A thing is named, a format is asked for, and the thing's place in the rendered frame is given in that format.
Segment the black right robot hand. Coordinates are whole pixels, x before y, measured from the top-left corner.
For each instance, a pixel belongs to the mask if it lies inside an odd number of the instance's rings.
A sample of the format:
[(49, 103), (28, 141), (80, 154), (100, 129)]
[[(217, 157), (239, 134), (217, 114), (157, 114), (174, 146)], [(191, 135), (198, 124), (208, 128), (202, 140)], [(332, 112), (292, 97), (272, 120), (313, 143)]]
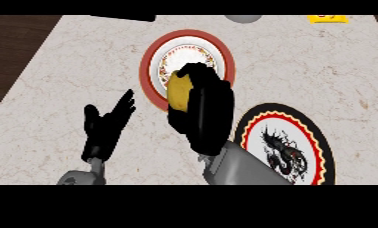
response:
[(216, 156), (229, 139), (235, 96), (230, 82), (222, 80), (204, 63), (188, 63), (177, 77), (189, 76), (193, 88), (189, 91), (188, 111), (168, 107), (168, 124), (186, 135), (192, 150)]

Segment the yellow box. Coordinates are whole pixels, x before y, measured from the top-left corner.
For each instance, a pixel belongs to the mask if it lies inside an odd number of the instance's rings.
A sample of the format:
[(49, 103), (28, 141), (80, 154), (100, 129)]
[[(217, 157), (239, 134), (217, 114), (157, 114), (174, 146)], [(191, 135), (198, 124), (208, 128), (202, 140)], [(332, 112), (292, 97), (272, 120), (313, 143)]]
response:
[(309, 15), (307, 19), (312, 24), (316, 23), (347, 23), (349, 19), (344, 15)]

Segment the grey round object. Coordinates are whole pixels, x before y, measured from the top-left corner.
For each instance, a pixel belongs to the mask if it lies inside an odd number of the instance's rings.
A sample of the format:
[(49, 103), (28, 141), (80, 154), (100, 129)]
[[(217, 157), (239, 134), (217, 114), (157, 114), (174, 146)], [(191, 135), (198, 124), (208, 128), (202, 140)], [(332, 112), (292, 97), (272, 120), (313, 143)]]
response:
[(239, 24), (248, 24), (248, 23), (254, 23), (261, 18), (261, 16), (260, 15), (227, 15), (226, 18)]

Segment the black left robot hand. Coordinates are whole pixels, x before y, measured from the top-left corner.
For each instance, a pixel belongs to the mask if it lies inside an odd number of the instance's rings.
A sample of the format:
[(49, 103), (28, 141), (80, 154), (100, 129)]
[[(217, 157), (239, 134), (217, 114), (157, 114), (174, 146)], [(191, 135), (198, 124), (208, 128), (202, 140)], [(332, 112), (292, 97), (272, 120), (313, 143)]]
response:
[(95, 105), (89, 104), (84, 107), (84, 132), (87, 135), (81, 154), (84, 162), (93, 158), (100, 159), (103, 162), (109, 160), (134, 110), (131, 89), (127, 90), (112, 111), (105, 115), (99, 114)]

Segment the red rimmed white plate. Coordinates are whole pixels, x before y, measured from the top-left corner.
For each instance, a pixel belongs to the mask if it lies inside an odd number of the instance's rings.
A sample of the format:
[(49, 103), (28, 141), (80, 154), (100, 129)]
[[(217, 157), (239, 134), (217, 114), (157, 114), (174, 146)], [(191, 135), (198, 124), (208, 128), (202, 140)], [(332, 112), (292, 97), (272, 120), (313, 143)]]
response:
[(167, 84), (171, 73), (186, 63), (204, 63), (222, 80), (235, 81), (235, 61), (222, 40), (210, 33), (185, 29), (161, 36), (146, 49), (139, 66), (139, 81), (151, 103), (168, 110)]

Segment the black rimmed dragon plate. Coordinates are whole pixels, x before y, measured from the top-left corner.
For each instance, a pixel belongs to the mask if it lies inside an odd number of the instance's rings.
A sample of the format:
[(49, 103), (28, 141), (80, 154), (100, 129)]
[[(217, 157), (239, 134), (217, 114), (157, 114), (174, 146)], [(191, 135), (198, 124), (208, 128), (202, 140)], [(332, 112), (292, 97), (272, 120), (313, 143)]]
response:
[(263, 103), (242, 115), (233, 142), (292, 185), (334, 185), (335, 161), (323, 133), (292, 107)]

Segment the yellow lemon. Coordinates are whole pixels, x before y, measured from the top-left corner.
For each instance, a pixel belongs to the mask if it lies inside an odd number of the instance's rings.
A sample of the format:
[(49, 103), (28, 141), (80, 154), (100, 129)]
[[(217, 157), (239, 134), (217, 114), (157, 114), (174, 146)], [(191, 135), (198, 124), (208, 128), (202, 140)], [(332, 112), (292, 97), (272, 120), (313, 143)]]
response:
[(167, 84), (168, 105), (177, 111), (188, 111), (189, 92), (193, 88), (189, 75), (177, 76), (177, 72), (171, 73)]

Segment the flat black object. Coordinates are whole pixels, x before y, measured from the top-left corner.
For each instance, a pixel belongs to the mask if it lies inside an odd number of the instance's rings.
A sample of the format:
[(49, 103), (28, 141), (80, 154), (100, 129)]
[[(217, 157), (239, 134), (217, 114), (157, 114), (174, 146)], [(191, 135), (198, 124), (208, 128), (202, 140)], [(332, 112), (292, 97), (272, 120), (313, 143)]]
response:
[(90, 15), (95, 17), (130, 20), (130, 21), (142, 21), (142, 22), (154, 22), (157, 19), (157, 15)]

